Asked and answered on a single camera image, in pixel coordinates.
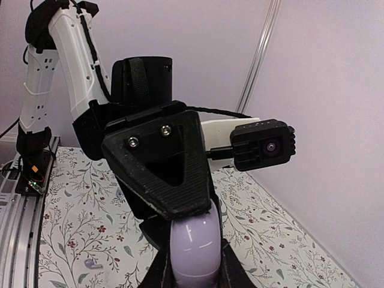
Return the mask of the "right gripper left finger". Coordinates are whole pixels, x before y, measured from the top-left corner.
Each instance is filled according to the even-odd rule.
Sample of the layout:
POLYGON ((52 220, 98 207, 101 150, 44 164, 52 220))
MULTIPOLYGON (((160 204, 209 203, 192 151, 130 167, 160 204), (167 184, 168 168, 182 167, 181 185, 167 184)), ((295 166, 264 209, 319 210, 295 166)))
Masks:
POLYGON ((141 288, 173 288, 176 287, 170 260, 170 243, 166 241, 156 254, 144 276, 141 288))

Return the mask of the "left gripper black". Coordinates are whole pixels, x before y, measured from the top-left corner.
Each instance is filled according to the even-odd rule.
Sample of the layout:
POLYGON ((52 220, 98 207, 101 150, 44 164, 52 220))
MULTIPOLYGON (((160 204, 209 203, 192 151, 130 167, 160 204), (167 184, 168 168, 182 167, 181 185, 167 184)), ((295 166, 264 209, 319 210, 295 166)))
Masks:
POLYGON ((170 58, 115 62, 107 102, 91 100, 73 127, 86 156, 107 161, 154 247, 173 220, 218 204, 199 115, 172 98, 170 58))

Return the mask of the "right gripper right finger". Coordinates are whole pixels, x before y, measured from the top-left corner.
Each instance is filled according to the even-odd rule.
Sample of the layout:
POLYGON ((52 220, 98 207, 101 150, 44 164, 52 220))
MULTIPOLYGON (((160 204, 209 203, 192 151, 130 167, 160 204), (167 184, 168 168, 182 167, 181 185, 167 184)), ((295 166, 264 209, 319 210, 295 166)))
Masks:
POLYGON ((220 288, 257 288, 242 267, 234 250, 226 239, 221 240, 221 265, 218 273, 220 288))

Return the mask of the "purple earbud charging case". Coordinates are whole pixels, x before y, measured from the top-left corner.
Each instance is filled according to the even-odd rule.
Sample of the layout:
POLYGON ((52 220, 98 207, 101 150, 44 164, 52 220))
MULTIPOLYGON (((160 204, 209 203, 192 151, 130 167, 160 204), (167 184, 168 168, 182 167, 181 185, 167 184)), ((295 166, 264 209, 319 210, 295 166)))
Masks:
POLYGON ((215 205, 204 214, 171 223, 170 260, 177 287, 217 287, 221 228, 215 205))

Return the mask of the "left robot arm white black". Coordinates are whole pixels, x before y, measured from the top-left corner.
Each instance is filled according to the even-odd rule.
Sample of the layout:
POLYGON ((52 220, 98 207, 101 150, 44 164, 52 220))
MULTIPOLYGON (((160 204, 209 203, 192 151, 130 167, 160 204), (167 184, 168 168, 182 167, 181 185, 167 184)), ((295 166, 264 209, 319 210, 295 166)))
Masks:
POLYGON ((105 159, 135 216, 156 219, 147 235, 173 251, 220 251, 218 200, 196 109, 172 98, 172 60, 127 58, 105 71, 91 33, 98 6, 43 1, 26 22, 26 97, 17 151, 26 191, 47 191, 52 132, 46 102, 57 65, 64 71, 73 128, 86 156, 105 159))

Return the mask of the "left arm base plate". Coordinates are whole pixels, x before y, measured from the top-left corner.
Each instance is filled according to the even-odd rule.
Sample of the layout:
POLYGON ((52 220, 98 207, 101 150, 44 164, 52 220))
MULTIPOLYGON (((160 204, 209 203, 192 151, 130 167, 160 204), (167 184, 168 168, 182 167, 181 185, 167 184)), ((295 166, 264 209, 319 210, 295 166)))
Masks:
POLYGON ((15 188, 17 194, 40 196, 47 193, 60 144, 61 138, 53 136, 45 148, 22 156, 22 168, 15 188))

